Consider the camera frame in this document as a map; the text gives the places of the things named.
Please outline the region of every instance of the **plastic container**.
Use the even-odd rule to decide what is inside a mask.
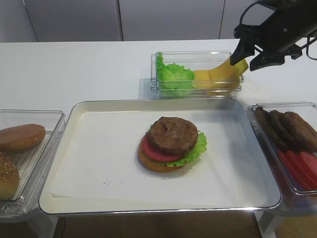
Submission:
[[[251,122],[255,135],[269,161],[271,170],[280,186],[283,195],[283,201],[287,205],[298,206],[307,203],[317,205],[317,190],[304,190],[294,179],[291,171],[285,166],[285,163],[278,155],[278,148],[265,135],[263,128],[257,121],[254,111],[262,107],[267,112],[277,110],[279,112],[295,112],[307,121],[315,130],[317,129],[317,105],[310,102],[294,103],[275,103],[275,104],[257,104],[248,107],[248,118]]]
[[[209,75],[201,75],[201,80],[166,81],[160,79],[157,74],[157,59],[160,52],[152,55],[151,64],[151,91],[159,99],[165,98],[236,98],[242,90],[243,76],[220,80]],[[177,64],[185,69],[210,70],[224,63],[230,56],[230,51],[193,51],[193,52],[162,52],[163,63]]]
[[[65,129],[64,113],[60,111],[0,110],[0,129],[31,123],[44,126],[46,135],[30,151],[6,153],[19,170],[20,183],[10,200],[0,200],[0,222],[26,220],[38,207],[53,154]]]

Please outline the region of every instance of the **white countertop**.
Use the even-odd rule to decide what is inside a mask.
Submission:
[[[86,100],[149,98],[146,81],[157,51],[234,51],[238,40],[0,44],[0,108],[62,110]],[[283,66],[245,73],[238,99],[317,102],[317,62],[289,57]]]

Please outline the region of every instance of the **lettuce leaf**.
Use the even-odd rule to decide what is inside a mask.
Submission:
[[[160,90],[165,90],[167,96],[185,96],[194,88],[194,72],[175,63],[165,65],[162,52],[157,56],[157,74]]]
[[[168,163],[163,163],[166,164],[168,167],[173,167],[173,166],[184,166],[187,163],[193,162],[196,158],[200,156],[200,154],[204,153],[207,150],[207,139],[204,133],[200,133],[198,135],[198,141],[196,143],[195,148],[188,152],[182,159],[173,161],[173,162],[168,162]]]

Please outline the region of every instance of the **sliced tomato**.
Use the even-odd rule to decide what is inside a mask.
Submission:
[[[317,158],[307,152],[301,152],[299,155],[301,164],[312,178],[317,181]]]
[[[288,159],[285,157],[283,152],[278,151],[278,156],[282,161],[282,164],[286,167],[288,172],[291,176],[297,181],[297,183],[304,189],[304,190],[312,190],[312,188],[306,183],[306,181],[298,174],[296,169],[294,169],[291,164],[289,163]]]
[[[302,179],[312,189],[317,189],[317,180],[315,180],[314,174],[312,174],[311,171],[307,170],[305,166],[303,166],[300,156],[293,151],[287,151],[285,153],[285,157],[288,160],[290,166],[292,166],[297,171],[297,173],[302,177]]]
[[[156,150],[149,141],[149,136],[146,134],[143,138],[142,142],[142,150],[146,156],[150,159],[158,161],[158,162],[172,162],[182,158],[179,155],[166,155]]]

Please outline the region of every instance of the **meat patty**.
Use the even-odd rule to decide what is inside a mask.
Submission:
[[[196,126],[182,118],[161,117],[148,135],[157,150],[170,155],[184,155],[194,149],[198,140]]]
[[[281,120],[301,144],[303,150],[317,151],[317,132],[304,119],[297,113],[286,112]]]
[[[284,113],[273,110],[268,113],[268,121],[277,133],[277,135],[290,147],[292,151],[300,151],[301,146],[296,138],[288,131],[283,125],[282,118],[285,117]]]
[[[268,122],[268,112],[263,110],[262,107],[255,109],[254,115],[262,127],[266,136],[283,152],[287,151],[288,146],[282,141],[282,139],[276,134],[273,127]]]

